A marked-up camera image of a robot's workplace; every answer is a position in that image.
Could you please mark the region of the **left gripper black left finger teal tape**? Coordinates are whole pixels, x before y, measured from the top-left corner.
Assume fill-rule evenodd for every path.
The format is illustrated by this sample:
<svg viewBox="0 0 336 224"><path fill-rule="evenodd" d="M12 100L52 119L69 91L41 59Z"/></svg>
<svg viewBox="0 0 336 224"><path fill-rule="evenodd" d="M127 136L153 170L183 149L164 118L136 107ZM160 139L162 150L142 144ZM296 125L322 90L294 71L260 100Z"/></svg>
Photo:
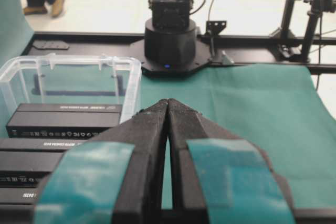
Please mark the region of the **left gripper black left finger teal tape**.
<svg viewBox="0 0 336 224"><path fill-rule="evenodd" d="M168 101L64 153L38 186L34 223L156 223Z"/></svg>

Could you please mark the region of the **left gripper black right finger teal tape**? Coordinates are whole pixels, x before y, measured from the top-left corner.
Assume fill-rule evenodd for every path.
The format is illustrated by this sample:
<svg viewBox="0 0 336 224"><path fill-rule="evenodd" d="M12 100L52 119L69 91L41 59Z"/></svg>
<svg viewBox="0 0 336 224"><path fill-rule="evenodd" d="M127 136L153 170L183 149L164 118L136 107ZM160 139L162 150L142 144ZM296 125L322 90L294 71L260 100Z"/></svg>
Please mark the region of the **left gripper black right finger teal tape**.
<svg viewBox="0 0 336 224"><path fill-rule="evenodd" d="M168 100L173 207L191 223L294 223L286 179L267 153Z"/></svg>

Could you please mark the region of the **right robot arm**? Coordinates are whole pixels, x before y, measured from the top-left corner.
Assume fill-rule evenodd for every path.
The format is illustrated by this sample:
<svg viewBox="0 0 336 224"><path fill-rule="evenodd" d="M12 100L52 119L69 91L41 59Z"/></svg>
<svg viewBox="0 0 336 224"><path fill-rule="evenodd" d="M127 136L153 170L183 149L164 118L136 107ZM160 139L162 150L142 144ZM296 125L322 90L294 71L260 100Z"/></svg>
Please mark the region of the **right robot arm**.
<svg viewBox="0 0 336 224"><path fill-rule="evenodd" d="M197 37L194 0L149 0L144 38L131 48L151 74L178 76L212 60ZM260 147L169 99L173 209L183 223L294 223L290 189Z"/></svg>

